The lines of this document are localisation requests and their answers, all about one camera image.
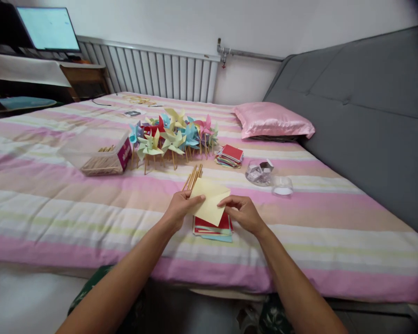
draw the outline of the stack of colored paper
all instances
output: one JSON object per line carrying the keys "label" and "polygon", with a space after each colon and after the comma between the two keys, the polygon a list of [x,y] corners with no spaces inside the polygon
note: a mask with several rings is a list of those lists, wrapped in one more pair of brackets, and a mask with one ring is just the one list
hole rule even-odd
{"label": "stack of colored paper", "polygon": [[194,216],[194,234],[204,239],[211,239],[224,242],[232,242],[232,228],[231,218],[227,213],[223,213],[222,219],[218,226]]}
{"label": "stack of colored paper", "polygon": [[217,163],[219,165],[238,168],[242,165],[242,161],[243,151],[230,145],[225,145],[217,154]]}

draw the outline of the monitor screen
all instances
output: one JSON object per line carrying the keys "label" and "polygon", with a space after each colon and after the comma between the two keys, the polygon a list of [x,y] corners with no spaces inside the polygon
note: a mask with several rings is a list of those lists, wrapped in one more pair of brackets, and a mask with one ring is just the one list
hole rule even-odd
{"label": "monitor screen", "polygon": [[66,8],[17,7],[37,50],[79,52]]}
{"label": "monitor screen", "polygon": [[15,7],[3,2],[0,2],[0,44],[33,48]]}

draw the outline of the pink box label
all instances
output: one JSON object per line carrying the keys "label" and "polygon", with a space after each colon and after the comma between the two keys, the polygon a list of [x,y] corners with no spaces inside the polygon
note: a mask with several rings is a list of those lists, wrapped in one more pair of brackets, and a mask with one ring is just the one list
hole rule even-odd
{"label": "pink box label", "polygon": [[130,145],[129,138],[127,138],[124,145],[121,147],[121,149],[118,152],[118,158],[119,158],[119,161],[121,162],[123,171],[127,168],[127,163],[129,162],[131,155],[132,155],[131,145]]}

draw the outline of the pink pillow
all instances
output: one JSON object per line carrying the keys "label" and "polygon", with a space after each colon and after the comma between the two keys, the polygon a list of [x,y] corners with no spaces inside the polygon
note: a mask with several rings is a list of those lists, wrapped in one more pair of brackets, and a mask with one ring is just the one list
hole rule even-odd
{"label": "pink pillow", "polygon": [[242,122],[242,139],[257,135],[307,135],[309,139],[316,132],[308,119],[275,103],[245,103],[233,110]]}

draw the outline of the person's right hand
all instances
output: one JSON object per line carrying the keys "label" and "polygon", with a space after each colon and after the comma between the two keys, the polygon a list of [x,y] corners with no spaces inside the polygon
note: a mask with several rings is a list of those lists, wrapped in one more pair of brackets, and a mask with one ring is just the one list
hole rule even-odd
{"label": "person's right hand", "polygon": [[245,230],[257,235],[266,227],[265,222],[260,217],[251,198],[245,196],[231,195],[222,199],[217,206],[226,205],[225,212],[233,219],[238,221]]}

